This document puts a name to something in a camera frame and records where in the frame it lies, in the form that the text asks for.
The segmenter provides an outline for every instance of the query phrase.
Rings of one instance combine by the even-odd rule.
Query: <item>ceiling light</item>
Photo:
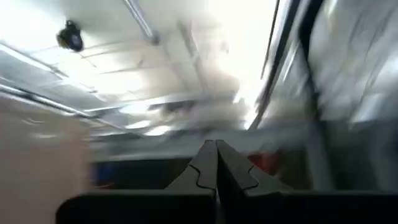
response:
[[[21,62],[27,63],[27,64],[29,64],[31,66],[35,66],[36,68],[39,68],[39,69],[44,70],[46,72],[52,72],[54,75],[58,76],[63,81],[65,81],[68,84],[73,85],[73,86],[75,86],[75,87],[77,87],[77,88],[79,88],[81,90],[84,90],[84,91],[87,91],[87,92],[92,92],[93,91],[92,88],[89,88],[89,87],[87,87],[86,85],[84,85],[82,83],[79,83],[79,82],[76,82],[74,80],[71,80],[69,76],[67,76],[67,75],[65,75],[65,74],[63,74],[63,73],[61,73],[59,71],[56,71],[56,70],[52,69],[51,67],[49,67],[48,65],[46,65],[46,64],[44,64],[44,63],[42,63],[42,62],[40,62],[40,61],[38,61],[38,60],[36,60],[36,59],[34,59],[32,57],[26,56],[26,55],[24,55],[24,54],[22,54],[22,53],[20,53],[20,52],[18,52],[16,50],[6,46],[4,44],[0,44],[0,50],[5,52],[6,54],[18,59],[18,60],[20,60]]]
[[[139,121],[134,124],[127,125],[125,128],[127,128],[127,129],[144,128],[144,127],[148,127],[150,124],[151,124],[151,121],[145,120],[145,121]]]
[[[149,105],[135,103],[133,105],[125,106],[121,108],[119,111],[120,113],[126,113],[126,114],[139,114],[139,113],[145,113],[148,109]]]
[[[5,52],[6,54],[13,56],[14,58],[20,60],[21,62],[25,62],[28,63],[31,66],[35,66],[36,68],[48,71],[48,72],[52,72],[52,69],[48,66],[43,64],[42,62],[39,62],[29,56],[26,56],[4,44],[0,44],[0,50]]]
[[[160,136],[170,130],[171,130],[170,126],[159,126],[159,127],[156,127],[154,129],[148,131],[147,133],[145,133],[145,135],[146,136]]]

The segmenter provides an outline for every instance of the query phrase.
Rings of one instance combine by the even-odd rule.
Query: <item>metal beam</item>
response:
[[[269,78],[267,79],[266,87],[261,96],[261,102],[258,107],[257,116],[254,119],[254,121],[249,129],[257,129],[257,127],[259,126],[259,124],[261,122],[262,115],[264,114],[264,112],[266,111],[266,109],[269,105],[269,102],[271,100],[272,90],[274,89],[274,85],[275,85],[276,81],[278,80],[278,76],[279,76],[277,71],[278,71],[280,62],[282,61],[282,57],[285,52],[287,41],[289,39],[290,31],[292,30],[294,18],[296,16],[297,10],[299,8],[300,2],[301,2],[301,0],[292,0],[292,2],[290,3],[290,7],[289,7],[289,11],[287,12],[285,24],[283,26],[282,33],[280,35],[279,45],[276,50],[274,63],[272,64]]]

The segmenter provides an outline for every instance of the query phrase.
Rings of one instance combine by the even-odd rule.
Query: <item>ceiling pipe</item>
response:
[[[136,19],[139,27],[143,31],[144,35],[149,39],[151,44],[158,45],[160,38],[158,33],[154,31],[144,18],[141,8],[135,0],[124,0],[125,5],[129,9],[130,13]]]

